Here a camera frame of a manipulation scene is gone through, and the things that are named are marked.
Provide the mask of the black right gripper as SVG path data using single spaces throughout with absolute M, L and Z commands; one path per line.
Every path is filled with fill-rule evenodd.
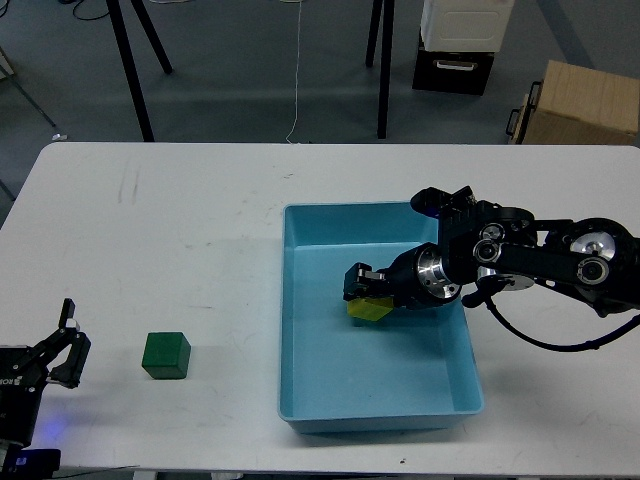
M 393 300 L 395 308 L 426 309 L 447 305 L 459 298 L 461 286 L 444 273 L 440 250 L 427 242 L 400 254 L 383 272 L 356 262 L 344 275 L 343 299 Z

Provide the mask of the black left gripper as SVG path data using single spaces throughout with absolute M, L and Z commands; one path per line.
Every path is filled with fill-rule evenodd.
M 67 359 L 51 370 L 47 382 L 68 389 L 79 386 L 91 341 L 85 333 L 78 332 L 78 327 L 68 326 L 75 308 L 74 301 L 65 298 L 57 328 L 35 346 L 1 346 L 2 400 L 40 400 L 48 360 L 54 360 L 66 348 L 69 348 Z

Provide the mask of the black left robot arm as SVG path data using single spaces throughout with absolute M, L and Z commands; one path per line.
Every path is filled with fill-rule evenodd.
M 1 347 L 1 464 L 31 445 L 48 384 L 79 386 L 91 341 L 76 324 L 75 303 L 63 301 L 56 329 L 33 346 Z

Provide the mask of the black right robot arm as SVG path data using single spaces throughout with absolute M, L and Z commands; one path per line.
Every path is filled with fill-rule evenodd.
M 639 306 L 639 240 L 605 218 L 539 220 L 522 208 L 474 197 L 470 187 L 447 193 L 429 187 L 412 209 L 438 223 L 437 240 L 399 255 L 375 271 L 355 263 L 345 274 L 343 298 L 388 299 L 395 308 L 439 307 L 462 286 L 475 307 L 508 288 L 538 284 L 583 302 L 601 317 Z

